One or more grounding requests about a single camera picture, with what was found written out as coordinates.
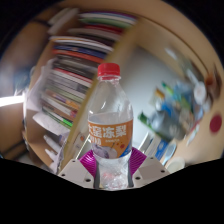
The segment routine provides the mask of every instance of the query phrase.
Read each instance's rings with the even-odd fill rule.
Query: pink object
[[[212,133],[216,133],[222,126],[222,117],[221,115],[215,115],[210,122],[210,130]]]
[[[131,176],[137,171],[146,158],[147,156],[141,151],[136,148],[132,148],[132,153],[129,160]]]
[[[129,160],[129,168],[131,176],[137,171],[137,169],[141,166],[141,164],[144,162],[144,160],[147,158],[145,154],[143,154],[141,151],[139,151],[136,148],[132,148],[131,157]],[[96,176],[96,170],[97,170],[97,163],[96,159],[93,155],[92,150],[89,150],[87,153],[85,153],[79,161],[82,163],[82,165],[88,170],[88,172],[95,178]]]
[[[85,153],[79,161],[88,170],[88,172],[95,178],[96,176],[96,159],[93,155],[92,149]]]

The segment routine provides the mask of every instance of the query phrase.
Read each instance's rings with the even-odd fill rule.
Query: bookshelf
[[[180,70],[178,64],[171,59],[166,52],[164,52],[164,48],[169,46],[171,43],[175,43],[175,45],[183,52],[185,55],[188,55],[188,57],[195,63],[195,65],[199,68],[201,73],[206,76],[209,69],[212,68],[213,63],[216,64],[217,69],[220,73],[220,75],[223,74],[223,69],[221,66],[221,62],[218,59],[218,56],[214,52],[214,49],[211,47],[208,40],[200,33],[198,30],[195,29],[194,25],[190,21],[186,21],[186,18],[183,17],[179,12],[177,12],[175,9],[172,9],[170,6],[166,5],[165,3],[162,3],[160,1],[149,1],[148,6],[152,7],[152,2],[154,2],[153,7],[155,9],[162,10],[165,12],[165,17],[167,15],[167,12],[173,13],[174,16],[179,16],[180,20],[186,25],[185,29],[188,28],[189,31],[194,32],[194,35],[196,35],[196,41],[192,40],[192,38],[189,36],[189,34],[186,33],[186,30],[183,31],[183,28],[178,26],[180,30],[177,30],[178,27],[175,27],[175,24],[171,24],[170,20],[161,20],[161,15],[156,14],[155,12],[152,12],[150,9],[149,12],[146,11],[146,9],[143,9],[144,6],[146,6],[146,3],[144,2],[143,6],[141,6],[141,2],[138,2],[138,7],[135,8],[135,4],[131,3],[129,11],[127,12],[125,8],[125,3],[127,3],[126,0],[123,1],[117,1],[115,0],[113,2],[113,7],[111,7],[108,3],[103,1],[94,1],[96,4],[94,4],[94,7],[89,7],[89,4],[86,5],[83,1],[65,1],[63,3],[60,3],[59,6],[64,7],[75,7],[76,5],[79,5],[83,9],[114,9],[116,11],[123,11],[129,14],[134,14],[138,16],[138,23],[127,30],[121,40],[116,43],[114,46],[114,51],[108,55],[108,57],[105,59],[105,62],[114,62],[118,63],[120,67],[122,68],[123,65],[125,65],[126,61],[128,60],[129,56],[133,52],[134,48],[136,46],[142,47],[154,56],[158,57],[160,60],[162,60],[166,65],[168,65],[171,69],[177,73],[180,78],[183,77],[183,73]],[[66,30],[69,28],[78,27],[79,22],[77,18],[73,18],[71,21],[69,21],[62,30],[58,32],[57,35],[66,35]],[[198,46],[195,45],[195,42],[198,42],[200,39],[201,43],[199,43]],[[53,58],[54,55],[51,53],[53,43],[50,41],[47,46],[45,47],[34,72],[34,75],[32,77],[31,83],[30,83],[30,89],[34,86],[36,83],[40,72],[41,67],[46,65],[46,62]],[[208,56],[208,53],[204,54],[204,48],[207,47],[207,52],[210,53]],[[67,139],[67,143],[64,147],[64,160],[61,164],[61,169],[63,169],[66,164],[74,157],[76,157],[80,153],[80,145],[76,145],[76,140],[79,137],[79,134],[82,133],[82,135],[85,136],[85,138],[88,137],[88,126],[87,126],[87,107],[88,103],[91,100],[91,96],[94,93],[94,90],[97,86],[97,74],[95,74],[93,78],[93,82],[91,85],[91,88],[88,90],[87,95],[85,97],[85,100],[82,103],[82,106],[80,110],[78,111],[78,114],[76,116],[76,119],[74,120],[73,126],[71,128],[69,137]],[[221,108],[221,102],[217,102],[212,109],[212,111],[215,111],[217,109]],[[34,116],[35,112],[27,110],[27,129],[26,129],[26,136],[27,141],[32,148],[32,150],[35,152],[35,154],[40,158],[40,160],[43,161],[44,164],[46,164],[48,167],[50,163],[52,162],[49,156],[45,152],[45,148],[50,148],[46,142],[43,139],[43,135],[46,133],[46,130],[39,126],[32,117]],[[208,125],[209,119],[211,117],[211,114],[207,114],[203,120],[202,120],[202,127],[205,127]],[[203,135],[209,136],[209,133],[207,131],[200,132],[201,139],[203,138]],[[216,151],[215,154],[212,155],[212,158],[215,158],[214,156],[218,156],[221,150],[221,143],[218,145],[219,148]],[[188,161],[193,161],[191,158],[194,155],[196,158],[194,163],[197,161],[202,161],[203,159],[208,159],[211,157],[211,154],[209,154],[208,157],[204,157],[202,160],[199,159],[198,154],[196,152],[194,153],[193,146],[190,146],[190,152],[192,154],[188,153],[186,151],[186,140],[183,140],[182,142],[178,143],[178,148],[174,156],[181,156],[184,155],[184,158],[187,158]]]

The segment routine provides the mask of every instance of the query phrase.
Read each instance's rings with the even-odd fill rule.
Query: red bottle cap
[[[120,67],[115,63],[103,63],[98,66],[98,77],[101,76],[120,76]]]

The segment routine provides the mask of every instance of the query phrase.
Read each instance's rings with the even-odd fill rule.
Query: light
[[[0,98],[0,107],[4,107],[11,104],[23,103],[24,95],[22,96],[10,96]]]

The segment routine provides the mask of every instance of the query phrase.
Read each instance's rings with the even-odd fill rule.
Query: paper
[[[61,135],[68,131],[70,131],[65,126],[61,125],[48,115],[46,115],[44,112],[38,112],[33,116],[33,119],[43,128],[46,130],[54,133],[55,135]]]
[[[65,143],[66,143],[66,141],[64,142],[64,144],[61,147],[61,149],[58,152],[58,154],[56,156],[54,156],[54,158],[52,159],[54,162],[51,163],[51,165],[49,166],[54,174],[57,174],[58,168],[59,168],[59,166],[61,164],[61,161],[64,159],[64,146],[65,146]]]
[[[26,109],[33,111],[41,111],[42,105],[39,101],[41,91],[46,83],[47,77],[50,74],[52,63],[55,59],[51,59],[47,62],[46,66],[41,68],[41,75],[36,81],[35,85],[29,92],[27,93],[27,101],[26,101]]]

